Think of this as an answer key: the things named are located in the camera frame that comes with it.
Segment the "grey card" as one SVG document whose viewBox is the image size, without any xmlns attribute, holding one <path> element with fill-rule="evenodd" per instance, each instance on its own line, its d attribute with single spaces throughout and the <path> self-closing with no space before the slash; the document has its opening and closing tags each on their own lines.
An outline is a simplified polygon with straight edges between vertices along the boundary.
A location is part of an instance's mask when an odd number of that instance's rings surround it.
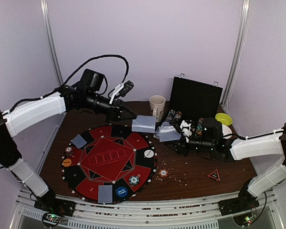
<svg viewBox="0 0 286 229">
<path fill-rule="evenodd" d="M 132 131 L 142 133 L 154 133 L 156 128 L 156 117 L 148 115 L 137 115 L 132 120 Z"/>
</svg>

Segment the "grey playing card deck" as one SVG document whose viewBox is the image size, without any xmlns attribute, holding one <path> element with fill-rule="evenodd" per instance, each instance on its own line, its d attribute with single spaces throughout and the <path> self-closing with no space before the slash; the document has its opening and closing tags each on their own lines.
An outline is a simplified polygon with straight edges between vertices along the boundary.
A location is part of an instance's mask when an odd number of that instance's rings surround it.
<svg viewBox="0 0 286 229">
<path fill-rule="evenodd" d="M 169 142 L 179 140 L 181 134 L 168 122 L 163 122 L 155 131 L 154 138 L 160 142 Z"/>
</svg>

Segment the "white dealer button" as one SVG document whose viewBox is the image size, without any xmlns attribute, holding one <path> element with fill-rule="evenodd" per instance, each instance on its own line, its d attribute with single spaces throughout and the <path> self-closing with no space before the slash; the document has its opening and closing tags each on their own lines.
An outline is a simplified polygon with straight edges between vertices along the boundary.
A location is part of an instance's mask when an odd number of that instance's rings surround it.
<svg viewBox="0 0 286 229">
<path fill-rule="evenodd" d="M 154 151 L 151 149 L 145 150 L 144 151 L 144 157 L 145 158 L 152 158 L 154 157 Z"/>
</svg>

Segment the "grey dealt playing cards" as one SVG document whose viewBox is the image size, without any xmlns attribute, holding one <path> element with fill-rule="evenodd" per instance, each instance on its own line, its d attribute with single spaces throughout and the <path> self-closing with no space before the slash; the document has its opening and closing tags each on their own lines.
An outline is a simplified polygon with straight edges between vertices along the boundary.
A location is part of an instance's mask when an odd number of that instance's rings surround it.
<svg viewBox="0 0 286 229">
<path fill-rule="evenodd" d="M 78 149 L 87 144 L 86 140 L 81 135 L 76 135 L 76 137 L 73 138 L 70 142 Z"/>
</svg>

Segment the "orange white chip stack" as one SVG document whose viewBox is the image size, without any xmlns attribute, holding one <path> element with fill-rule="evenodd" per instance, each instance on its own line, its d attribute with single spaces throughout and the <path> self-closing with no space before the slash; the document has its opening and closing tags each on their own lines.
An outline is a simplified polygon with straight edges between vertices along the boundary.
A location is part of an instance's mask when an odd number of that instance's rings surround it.
<svg viewBox="0 0 286 229">
<path fill-rule="evenodd" d="M 160 175 L 161 177 L 167 177 L 167 176 L 168 176 L 168 171 L 167 171 L 166 169 L 161 169 L 161 170 L 159 171 L 159 175 Z"/>
</svg>

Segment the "red white chip stack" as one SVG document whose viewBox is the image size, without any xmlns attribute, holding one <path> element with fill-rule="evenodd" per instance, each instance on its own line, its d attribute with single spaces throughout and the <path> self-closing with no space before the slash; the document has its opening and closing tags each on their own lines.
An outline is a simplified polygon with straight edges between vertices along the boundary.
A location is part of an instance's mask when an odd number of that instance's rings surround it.
<svg viewBox="0 0 286 229">
<path fill-rule="evenodd" d="M 67 156 L 72 156 L 72 155 L 73 155 L 73 149 L 72 149 L 71 146 L 65 148 L 65 154 L 66 154 Z"/>
</svg>

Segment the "green white chip stack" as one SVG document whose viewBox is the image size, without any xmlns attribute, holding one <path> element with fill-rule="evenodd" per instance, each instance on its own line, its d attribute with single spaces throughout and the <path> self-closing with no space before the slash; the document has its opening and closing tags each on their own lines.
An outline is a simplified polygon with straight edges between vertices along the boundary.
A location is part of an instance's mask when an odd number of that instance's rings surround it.
<svg viewBox="0 0 286 229">
<path fill-rule="evenodd" d="M 136 186 L 136 185 L 139 184 L 139 182 L 140 182 L 140 179 L 139 179 L 138 176 L 131 176 L 131 177 L 129 178 L 129 184 L 130 184 L 131 186 Z"/>
</svg>

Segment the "orange big blind button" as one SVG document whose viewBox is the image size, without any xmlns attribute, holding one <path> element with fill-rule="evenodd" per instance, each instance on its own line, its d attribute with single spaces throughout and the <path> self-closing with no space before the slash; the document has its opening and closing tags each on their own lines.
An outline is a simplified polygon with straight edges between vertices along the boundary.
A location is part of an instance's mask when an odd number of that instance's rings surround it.
<svg viewBox="0 0 286 229">
<path fill-rule="evenodd" d="M 63 167 L 69 167 L 72 165 L 72 160 L 67 158 L 67 159 L 64 159 L 63 162 L 62 162 L 62 166 Z"/>
</svg>

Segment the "blue small blind button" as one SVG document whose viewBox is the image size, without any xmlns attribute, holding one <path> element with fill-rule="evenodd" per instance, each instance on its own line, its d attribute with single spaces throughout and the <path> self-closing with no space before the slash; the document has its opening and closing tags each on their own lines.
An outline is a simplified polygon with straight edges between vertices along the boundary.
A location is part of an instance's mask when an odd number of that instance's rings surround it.
<svg viewBox="0 0 286 229">
<path fill-rule="evenodd" d="M 116 189 L 116 195 L 119 197 L 119 198 L 123 198 L 123 197 L 126 197 L 128 195 L 128 189 L 126 187 L 118 187 Z"/>
</svg>

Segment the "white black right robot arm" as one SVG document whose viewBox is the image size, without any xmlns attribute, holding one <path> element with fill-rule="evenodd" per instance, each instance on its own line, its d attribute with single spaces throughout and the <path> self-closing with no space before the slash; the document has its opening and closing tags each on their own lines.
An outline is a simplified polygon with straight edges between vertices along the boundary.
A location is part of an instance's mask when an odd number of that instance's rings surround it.
<svg viewBox="0 0 286 229">
<path fill-rule="evenodd" d="M 264 191 L 286 180 L 286 123 L 271 133 L 242 137 L 223 133 L 223 125 L 215 118 L 205 118 L 201 122 L 201 134 L 194 133 L 192 124 L 183 121 L 182 137 L 174 142 L 174 151 L 187 156 L 189 151 L 208 152 L 211 158 L 224 162 L 234 162 L 249 157 L 280 155 L 280 159 L 264 173 L 248 180 L 240 190 L 233 205 L 238 210 L 246 210 Z"/>
</svg>

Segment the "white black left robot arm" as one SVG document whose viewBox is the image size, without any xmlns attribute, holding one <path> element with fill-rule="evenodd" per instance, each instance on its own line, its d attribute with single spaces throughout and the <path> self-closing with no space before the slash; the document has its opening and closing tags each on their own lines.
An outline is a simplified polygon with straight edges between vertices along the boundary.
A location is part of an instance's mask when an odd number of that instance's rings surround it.
<svg viewBox="0 0 286 229">
<path fill-rule="evenodd" d="M 122 105 L 121 97 L 134 88 L 130 80 L 118 84 L 110 98 L 96 92 L 96 82 L 104 75 L 85 70 L 75 85 L 63 85 L 42 97 L 28 99 L 9 111 L 0 110 L 0 164 L 17 177 L 49 212 L 59 208 L 54 191 L 23 158 L 17 137 L 36 130 L 47 119 L 70 112 L 88 109 L 95 114 L 104 114 L 106 122 L 134 119 L 136 115 Z"/>
</svg>

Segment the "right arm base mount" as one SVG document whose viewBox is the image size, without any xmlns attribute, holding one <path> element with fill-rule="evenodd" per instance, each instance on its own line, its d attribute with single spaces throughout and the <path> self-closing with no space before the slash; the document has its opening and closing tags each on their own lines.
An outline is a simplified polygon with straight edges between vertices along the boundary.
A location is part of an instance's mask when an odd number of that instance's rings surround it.
<svg viewBox="0 0 286 229">
<path fill-rule="evenodd" d="M 236 197 L 218 202 L 219 210 L 222 216 L 235 214 L 238 212 L 250 210 L 252 207 L 258 207 L 259 202 L 256 197 Z"/>
</svg>

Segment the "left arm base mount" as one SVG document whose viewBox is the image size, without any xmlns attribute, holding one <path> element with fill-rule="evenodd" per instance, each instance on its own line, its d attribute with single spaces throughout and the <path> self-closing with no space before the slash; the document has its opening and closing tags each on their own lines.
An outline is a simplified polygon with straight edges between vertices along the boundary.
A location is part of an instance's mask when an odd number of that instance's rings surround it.
<svg viewBox="0 0 286 229">
<path fill-rule="evenodd" d="M 56 198 L 56 194 L 50 189 L 42 197 L 36 196 L 34 207 L 59 216 L 72 217 L 76 203 L 70 200 Z"/>
</svg>

